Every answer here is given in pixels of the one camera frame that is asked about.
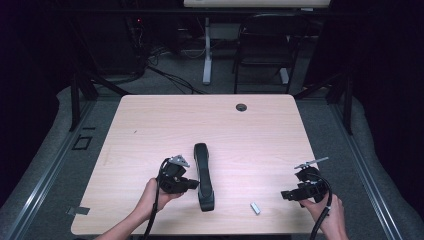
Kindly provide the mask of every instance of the gray carpet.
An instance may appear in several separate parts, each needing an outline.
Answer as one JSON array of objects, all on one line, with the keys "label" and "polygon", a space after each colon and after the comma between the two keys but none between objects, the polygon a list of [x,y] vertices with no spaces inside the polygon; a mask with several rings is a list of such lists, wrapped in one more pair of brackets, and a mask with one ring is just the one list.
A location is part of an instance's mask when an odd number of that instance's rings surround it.
[{"label": "gray carpet", "polygon": [[[233,75],[231,74],[231,48],[216,48],[212,70],[212,83],[204,86],[203,56],[188,58],[184,55],[174,56],[164,54],[159,57],[158,69],[172,73],[189,81],[194,87],[211,94],[232,93]],[[295,74],[292,93],[300,91],[304,70],[307,66],[310,49],[305,48],[301,54],[298,71]],[[135,94],[182,94],[169,80],[147,70],[144,76],[136,81],[120,85]],[[63,154],[63,165],[59,174],[53,179],[53,184],[47,189],[48,194],[42,199],[42,204],[36,209],[34,217],[30,218],[19,236],[21,239],[92,239],[95,236],[74,236],[70,232],[73,216],[67,214],[69,207],[79,206],[91,171],[100,153],[102,143],[119,104],[119,97],[104,88],[97,86],[100,93],[94,103],[81,100],[86,106],[87,115],[72,141]],[[18,187],[0,210],[0,239],[6,239],[14,230],[16,219],[25,207],[32,190],[43,176],[50,164],[57,158],[64,142],[69,140],[70,133],[70,91],[65,89],[58,95],[61,108],[57,119],[43,146],[40,148],[33,163],[28,168]],[[309,100],[297,102],[306,132],[311,142],[316,158],[329,157],[330,160],[319,164],[322,175],[332,184],[334,192],[343,199],[346,212],[346,225],[350,239],[387,239],[384,228],[376,214],[374,206],[358,176],[351,147],[345,139],[343,129],[338,127],[338,116],[334,114],[333,106],[325,103],[321,93]],[[354,140],[359,146],[362,156],[369,166],[372,176],[378,185],[382,197],[393,216],[403,239],[420,239],[424,236],[424,224],[415,211],[402,199],[391,179],[382,169],[373,151],[373,142],[369,133],[363,110],[357,101],[353,108]],[[86,150],[72,150],[78,136],[90,138]],[[232,236],[232,239],[277,239],[278,236]],[[293,235],[292,239],[308,239],[307,235]]]}]

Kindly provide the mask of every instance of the wooden table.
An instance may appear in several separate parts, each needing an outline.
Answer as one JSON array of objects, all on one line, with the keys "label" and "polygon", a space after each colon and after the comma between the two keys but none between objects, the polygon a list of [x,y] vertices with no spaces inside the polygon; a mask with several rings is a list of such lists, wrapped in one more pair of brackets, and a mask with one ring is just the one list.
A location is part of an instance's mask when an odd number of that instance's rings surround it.
[{"label": "wooden table", "polygon": [[[240,103],[246,111],[236,109]],[[197,190],[189,190],[158,213],[151,234],[311,231],[307,210],[280,194],[297,188],[294,167],[314,159],[292,96],[138,95],[121,100],[81,201],[90,211],[76,215],[72,232],[100,234],[126,217],[167,157],[182,154],[191,164],[184,177],[197,179],[200,142],[209,149],[215,210],[202,212]]]}]

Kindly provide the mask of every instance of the human hand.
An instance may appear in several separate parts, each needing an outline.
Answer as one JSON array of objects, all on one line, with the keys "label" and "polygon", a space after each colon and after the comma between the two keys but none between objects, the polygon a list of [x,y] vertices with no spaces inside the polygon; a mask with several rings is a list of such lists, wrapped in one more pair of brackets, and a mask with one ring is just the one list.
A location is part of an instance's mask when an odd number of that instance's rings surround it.
[{"label": "human hand", "polygon": [[[153,204],[156,199],[157,182],[155,178],[151,178],[144,189],[134,210],[121,222],[103,233],[96,239],[127,239],[127,237],[144,221],[150,218],[152,214]],[[168,194],[159,189],[158,211],[162,210],[165,205],[172,199],[181,197],[183,194]]]},{"label": "human hand", "polygon": [[[332,194],[331,209],[328,212],[329,216],[325,217],[321,224],[321,230],[328,240],[332,239],[348,239],[345,228],[344,207],[342,200],[337,195]],[[308,209],[312,218],[316,222],[322,211],[327,205],[328,193],[319,203],[314,203],[308,199],[300,200],[299,203]]]},{"label": "human hand", "polygon": [[[143,194],[140,197],[140,200],[137,203],[132,214],[137,214],[141,217],[142,221],[145,221],[150,218],[152,213],[152,207],[155,203],[156,198],[156,189],[157,189],[157,181],[155,178],[151,178],[146,183],[146,188],[144,189]],[[162,210],[165,205],[170,202],[172,199],[179,198],[184,193],[175,193],[169,194],[164,192],[162,189],[159,189],[159,197],[158,197],[158,211]]]}]

